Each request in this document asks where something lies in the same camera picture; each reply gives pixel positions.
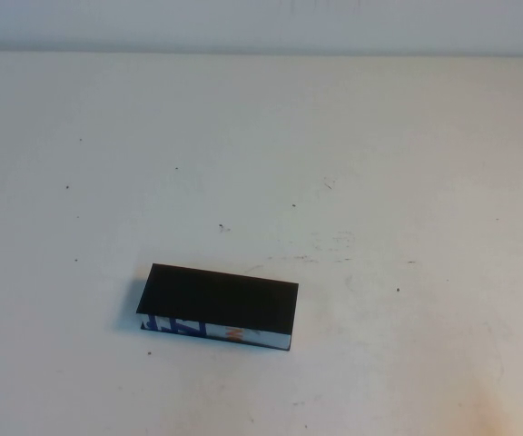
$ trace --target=black box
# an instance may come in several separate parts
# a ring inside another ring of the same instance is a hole
[[[289,350],[298,284],[153,264],[141,328]]]

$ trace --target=blue and white printed label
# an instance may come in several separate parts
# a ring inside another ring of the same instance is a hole
[[[197,321],[184,321],[176,318],[141,314],[143,327],[155,332],[168,332],[189,334],[204,338],[224,339],[227,341],[249,342],[281,350],[290,348],[291,336],[289,334],[262,332],[260,330],[228,327],[225,325],[208,324]]]

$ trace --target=white surface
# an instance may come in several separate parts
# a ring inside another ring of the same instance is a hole
[[[0,48],[523,55],[523,0],[0,0]]]
[[[291,351],[139,330],[152,262]],[[8,434],[523,436],[523,60],[0,54]]]

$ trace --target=wall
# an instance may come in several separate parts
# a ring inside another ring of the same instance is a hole
[[[523,0],[0,0],[0,49],[523,55]]]

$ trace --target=box top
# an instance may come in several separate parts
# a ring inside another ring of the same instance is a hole
[[[298,284],[153,264],[137,313],[291,334]]]

